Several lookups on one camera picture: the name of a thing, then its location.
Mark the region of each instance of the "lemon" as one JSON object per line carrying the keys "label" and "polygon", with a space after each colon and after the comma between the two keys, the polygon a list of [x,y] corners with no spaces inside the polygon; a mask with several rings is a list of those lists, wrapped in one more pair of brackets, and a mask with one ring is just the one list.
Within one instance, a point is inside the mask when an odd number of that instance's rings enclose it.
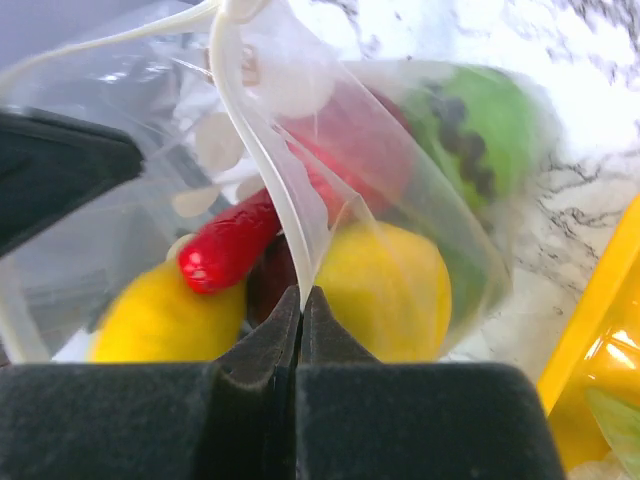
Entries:
{"label": "lemon", "polygon": [[244,317],[244,282],[216,295],[199,295],[175,261],[166,262],[139,276],[116,299],[90,361],[214,360],[233,346]]}
{"label": "lemon", "polygon": [[385,223],[338,231],[318,276],[336,320],[379,360],[433,360],[449,326],[451,284],[438,248]]}

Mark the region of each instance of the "green fruit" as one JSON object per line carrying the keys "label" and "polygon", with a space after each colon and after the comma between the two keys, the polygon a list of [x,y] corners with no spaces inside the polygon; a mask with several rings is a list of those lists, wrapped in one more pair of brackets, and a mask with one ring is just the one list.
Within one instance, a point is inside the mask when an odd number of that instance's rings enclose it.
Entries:
{"label": "green fruit", "polygon": [[483,301],[484,307],[491,309],[508,293],[504,285],[490,278],[487,268],[474,265],[445,244],[438,248],[451,279],[451,328],[474,318]]}
{"label": "green fruit", "polygon": [[640,407],[598,388],[588,389],[586,398],[613,452],[633,478],[640,478]]}
{"label": "green fruit", "polygon": [[535,106],[501,72],[460,67],[414,91],[402,109],[418,145],[473,211],[517,190],[535,164]]}

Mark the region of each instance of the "yellow container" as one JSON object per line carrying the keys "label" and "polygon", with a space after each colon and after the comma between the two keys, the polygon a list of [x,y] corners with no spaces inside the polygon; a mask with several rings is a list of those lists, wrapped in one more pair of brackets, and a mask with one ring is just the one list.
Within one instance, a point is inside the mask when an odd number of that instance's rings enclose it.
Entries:
{"label": "yellow container", "polygon": [[640,196],[625,212],[538,382],[565,468],[610,451],[589,408],[597,388],[640,406]]}

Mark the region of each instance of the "white marble surface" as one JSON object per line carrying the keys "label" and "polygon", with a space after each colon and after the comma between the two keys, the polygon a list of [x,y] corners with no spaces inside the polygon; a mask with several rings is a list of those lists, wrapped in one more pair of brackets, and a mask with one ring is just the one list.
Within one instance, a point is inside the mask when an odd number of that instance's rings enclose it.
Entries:
{"label": "white marble surface", "polygon": [[535,380],[640,186],[640,3],[634,0],[293,2],[346,56],[482,63],[529,75],[562,122],[523,208],[514,294],[452,353]]}

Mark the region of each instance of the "plastic bag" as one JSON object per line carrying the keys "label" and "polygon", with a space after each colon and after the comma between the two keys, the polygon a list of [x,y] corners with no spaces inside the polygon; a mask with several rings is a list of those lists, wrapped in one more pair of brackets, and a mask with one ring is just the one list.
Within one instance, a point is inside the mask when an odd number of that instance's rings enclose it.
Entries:
{"label": "plastic bag", "polygon": [[[190,6],[160,2],[86,37],[128,30]],[[182,41],[145,39],[56,58],[25,71],[5,90],[7,108],[28,113],[35,107],[124,130],[146,156],[139,179],[0,259],[0,334],[13,363],[51,358],[79,328],[95,324],[141,272],[162,262],[177,237],[227,205],[222,199],[212,205],[216,197],[210,195],[204,209],[184,206],[193,203],[193,189],[212,183],[180,146],[183,135],[174,126],[182,72],[156,53],[159,44],[182,49]]]}
{"label": "plastic bag", "polygon": [[631,480],[613,453],[600,462],[583,463],[569,472],[569,480]]}
{"label": "plastic bag", "polygon": [[[435,356],[444,332],[468,324],[508,288],[505,263],[468,207],[484,207],[486,197],[517,192],[535,165],[537,111],[512,80],[486,69],[441,65],[454,73],[440,90],[419,81],[412,89],[397,81],[385,84],[391,77],[380,70],[370,71],[379,82],[363,84],[362,76],[354,77],[277,1],[227,2],[216,17],[210,48],[213,80],[278,209],[303,298],[315,279],[338,320],[379,358],[424,361]],[[251,66],[253,79],[246,75]],[[483,154],[486,160],[488,148],[505,143],[480,120],[492,105],[456,98],[465,88],[482,88],[482,81],[492,84],[491,101],[506,95],[504,109],[517,100],[510,118],[502,119],[516,125],[526,120],[517,138],[507,139],[516,147],[496,152],[497,162],[495,155],[485,165],[463,161],[458,172],[448,171],[448,159],[441,155],[438,168],[412,138],[421,115],[414,108],[418,103],[423,104],[422,118],[434,117],[433,125],[421,128],[438,130],[438,113],[430,111],[435,105],[415,99],[416,91],[429,90],[444,103],[457,101],[450,112],[439,114],[458,115],[451,119],[455,125],[466,114],[472,122],[463,133],[470,143],[447,140],[455,143],[455,153],[467,149],[476,157],[471,160]],[[481,133],[489,136],[473,132],[480,127],[488,128]],[[450,147],[452,142],[445,143]],[[523,153],[526,158],[514,162]],[[505,157],[507,164],[499,163]],[[483,168],[470,172],[477,185],[473,180],[471,187],[456,185],[456,179],[476,167]],[[473,195],[465,204],[459,194],[469,192]],[[437,245],[449,260],[446,280],[441,281],[435,266],[442,261],[439,254],[436,258],[415,247],[388,225]],[[443,298],[451,296],[449,280],[459,302],[453,317],[443,313]]]}
{"label": "plastic bag", "polygon": [[[198,11],[206,17],[212,8]],[[90,53],[50,59],[27,75],[9,103],[124,129],[142,143],[150,172],[167,164],[197,166],[207,180],[189,185],[196,189],[190,199],[201,206],[220,190],[235,203],[266,185],[301,307],[311,286],[321,286],[338,320],[380,359],[433,359],[508,292],[511,237],[493,234],[492,242],[480,221],[493,222],[491,233],[513,230],[511,216],[496,212],[521,191],[535,164],[538,124],[537,111],[528,112],[529,97],[507,75],[429,62],[343,64],[277,0],[227,2],[210,37],[166,34]],[[162,82],[153,90],[155,78]],[[95,90],[83,95],[76,84],[68,87],[72,80]],[[482,82],[491,101],[465,99],[460,110],[457,97]],[[134,93],[119,91],[123,84]],[[66,93],[59,96],[60,90]],[[511,117],[527,125],[516,131],[517,148],[499,157],[513,160],[524,152],[526,167],[490,161],[471,172],[477,182],[467,188],[462,180],[473,168],[461,160],[452,170],[448,161],[501,145],[504,137],[491,130],[484,150],[471,151],[478,140],[472,133],[486,127],[482,112],[496,102],[504,106],[504,92],[521,104]],[[104,111],[113,116],[96,116]],[[536,118],[529,121],[529,113]],[[433,141],[438,121],[450,114],[458,115],[458,127],[469,120],[469,128],[454,131],[467,143],[443,152]],[[446,139],[443,145],[450,146]],[[184,153],[183,146],[195,163],[184,156],[182,163],[169,160],[174,150]],[[166,192],[163,182],[148,186],[144,202],[180,191]],[[165,203],[173,207],[168,217],[176,217],[176,202]],[[188,220],[202,224],[206,217]]]}

